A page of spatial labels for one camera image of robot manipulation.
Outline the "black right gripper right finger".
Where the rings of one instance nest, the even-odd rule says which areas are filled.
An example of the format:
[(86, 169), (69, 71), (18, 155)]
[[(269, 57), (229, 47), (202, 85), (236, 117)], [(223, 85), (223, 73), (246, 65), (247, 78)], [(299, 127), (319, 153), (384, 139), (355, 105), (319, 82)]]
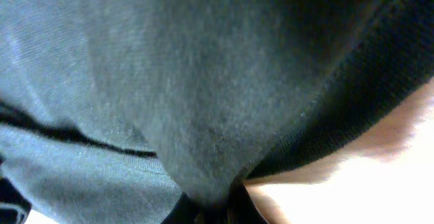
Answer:
[(269, 224), (240, 181), (231, 186), (226, 203), (226, 215), (229, 224)]

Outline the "black t-shirt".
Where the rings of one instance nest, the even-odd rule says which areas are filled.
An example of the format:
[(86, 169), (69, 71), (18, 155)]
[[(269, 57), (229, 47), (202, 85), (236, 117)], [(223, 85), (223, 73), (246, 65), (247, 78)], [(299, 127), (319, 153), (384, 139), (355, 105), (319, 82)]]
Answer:
[(433, 0), (1, 0), (1, 222), (227, 223), (432, 77)]

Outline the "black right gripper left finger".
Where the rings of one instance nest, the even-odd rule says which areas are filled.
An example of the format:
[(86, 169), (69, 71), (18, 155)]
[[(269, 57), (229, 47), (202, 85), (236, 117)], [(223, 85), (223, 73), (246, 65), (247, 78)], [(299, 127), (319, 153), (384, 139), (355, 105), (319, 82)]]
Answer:
[(182, 193), (176, 205), (161, 224), (195, 224), (200, 207), (187, 194)]

